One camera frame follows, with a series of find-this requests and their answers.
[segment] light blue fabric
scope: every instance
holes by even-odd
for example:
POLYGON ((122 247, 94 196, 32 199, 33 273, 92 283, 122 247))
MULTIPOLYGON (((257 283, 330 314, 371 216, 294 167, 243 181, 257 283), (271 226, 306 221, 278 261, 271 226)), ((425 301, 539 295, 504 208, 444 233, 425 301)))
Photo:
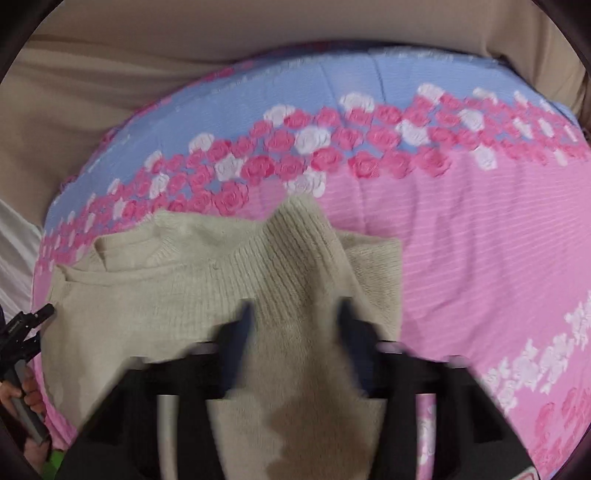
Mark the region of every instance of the light blue fabric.
MULTIPOLYGON (((154 151, 160 150, 166 158, 186 155, 188 141, 198 132, 233 140, 247 135, 274 105, 317 112, 324 106, 338 108, 339 98, 353 91, 404 109, 425 82, 458 98, 472 96, 476 87, 493 91, 506 102, 514 102, 516 90, 533 103, 543 98, 500 62, 463 54, 413 47, 270 54, 238 64, 229 77, 185 87, 168 103, 125 124, 109 147, 52 203, 46 231, 56 228, 70 212, 78 214, 92 193, 106 194, 114 179, 128 183, 154 151)), ((577 125, 565 106, 555 107, 577 125)), ((211 188, 215 193, 219 185, 211 188)))

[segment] finger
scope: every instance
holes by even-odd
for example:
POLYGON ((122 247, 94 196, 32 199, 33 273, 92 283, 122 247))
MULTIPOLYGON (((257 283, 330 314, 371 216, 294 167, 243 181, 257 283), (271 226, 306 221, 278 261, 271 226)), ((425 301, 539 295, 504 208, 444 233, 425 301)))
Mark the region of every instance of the finger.
POLYGON ((41 398, 41 394, 38 391, 34 391, 25 397, 25 403, 32 407, 38 403, 43 403, 43 399, 41 398))
POLYGON ((45 404, 42 403, 38 403, 36 405, 31 405, 31 410, 35 413, 38 413, 39 415, 46 415, 47 414, 47 409, 45 407, 45 404))
POLYGON ((10 382, 2 382, 0 384, 0 401, 2 404, 9 401, 11 398, 21 398, 22 391, 20 388, 15 387, 10 382))
POLYGON ((25 393, 34 392, 38 390, 37 380, 33 378, 27 378, 24 382, 22 382, 22 389, 25 393))

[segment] rose pattern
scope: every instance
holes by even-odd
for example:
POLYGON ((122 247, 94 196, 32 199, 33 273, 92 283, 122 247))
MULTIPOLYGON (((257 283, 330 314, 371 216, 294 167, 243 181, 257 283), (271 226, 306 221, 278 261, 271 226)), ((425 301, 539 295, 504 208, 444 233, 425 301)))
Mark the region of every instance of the rose pattern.
POLYGON ((244 160, 236 158, 231 153, 226 158, 215 164, 214 169, 219 181, 229 181, 240 177, 244 160))
POLYGON ((205 185, 209 184, 214 175, 215 171, 210 165, 199 165, 195 168, 195 173, 189 176, 189 186, 191 187, 191 191, 198 192, 205 185))
POLYGON ((380 166, 395 179, 403 179, 414 170, 412 160, 413 158, 408 152, 391 150, 384 152, 380 166))
POLYGON ((390 150, 400 143, 400 135, 386 127, 372 127, 365 135, 368 143, 381 151, 390 150))
POLYGON ((295 148, 301 155, 310 155, 330 145, 330 131, 326 128, 305 127, 295 135, 295 148))
POLYGON ((302 175, 285 182, 284 187, 289 195, 309 193, 320 198, 326 190, 326 172, 307 168, 302 175))
POLYGON ((312 153, 310 166, 314 170, 334 173, 339 169, 343 155, 334 147, 323 147, 312 153))
POLYGON ((354 128, 338 127, 332 141, 343 150, 353 150, 363 143, 363 132, 354 128))
POLYGON ((275 173, 275 164, 271 157, 258 155, 249 158, 242 167, 241 176, 249 185, 259 185, 263 179, 269 178, 275 173))
MULTIPOLYGON (((185 154, 165 158, 161 150, 149 153, 144 168, 131 181, 114 179, 105 195, 93 193, 81 212, 69 213, 52 234, 53 240, 43 245, 41 259, 48 265, 63 251, 80 251, 88 238, 126 228, 161 208, 206 213, 215 206, 233 215, 247 201, 245 183, 257 188, 276 177, 288 194, 308 192, 319 197, 327 174, 339 171, 342 164, 359 179, 383 174, 401 180, 416 167, 432 178, 441 177, 455 158, 452 153, 462 150, 484 172, 502 168, 506 161, 567 167, 591 160, 583 136, 551 104, 541 100, 535 105, 519 92, 514 101, 510 105, 482 88, 458 99, 424 83, 405 110, 378 103, 363 92, 345 94, 339 108, 324 106, 316 113, 275 105, 247 135, 225 139, 201 132, 189 141, 185 154)), ((588 314, 581 313, 587 304, 581 308, 569 314, 568 321, 574 346, 584 348, 589 342, 591 303, 588 314)), ((556 359, 568 356, 569 349, 568 342, 557 338, 552 349, 540 354, 543 361, 516 359, 517 389, 526 385, 549 391, 566 368, 565 361, 556 359), (536 372, 546 378, 545 383, 537 384, 536 372)), ((505 390, 509 406, 510 390, 505 390)))
POLYGON ((214 140, 207 151, 207 158, 212 162, 217 162, 226 158, 232 148, 232 142, 229 140, 214 140))
POLYGON ((296 138, 294 134, 286 130, 277 130, 265 140, 265 147, 269 152, 287 152, 293 147, 296 138))
POLYGON ((213 204, 222 216, 234 215, 246 202, 248 187, 235 181, 224 183, 221 191, 213 196, 213 204))
POLYGON ((358 152, 347 163, 351 173, 359 179, 375 179, 379 177, 378 159, 369 152, 358 152))
POLYGON ((275 165, 275 173, 283 182, 295 180, 304 173, 304 162, 295 155, 284 155, 281 157, 281 161, 275 165))

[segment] beige knit sweater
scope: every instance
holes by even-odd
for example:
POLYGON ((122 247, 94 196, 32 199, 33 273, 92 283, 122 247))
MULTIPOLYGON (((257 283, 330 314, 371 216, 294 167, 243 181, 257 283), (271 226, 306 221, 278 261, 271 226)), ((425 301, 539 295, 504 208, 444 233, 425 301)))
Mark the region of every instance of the beige knit sweater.
POLYGON ((157 213, 58 266, 43 330, 55 406, 80 426, 132 356, 170 359, 255 302, 239 387, 210 402, 229 480, 367 476, 381 403, 364 400, 336 337, 336 306, 400 330, 400 245, 334 231, 307 197, 265 223, 157 213))

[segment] green object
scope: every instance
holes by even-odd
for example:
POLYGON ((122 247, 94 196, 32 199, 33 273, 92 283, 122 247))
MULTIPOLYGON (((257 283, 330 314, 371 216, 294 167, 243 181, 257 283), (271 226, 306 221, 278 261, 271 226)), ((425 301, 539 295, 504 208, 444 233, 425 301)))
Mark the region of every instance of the green object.
POLYGON ((54 450, 49 457, 49 461, 43 466, 43 473, 41 476, 43 480, 53 480, 56 473, 64 459, 65 453, 61 450, 54 450))

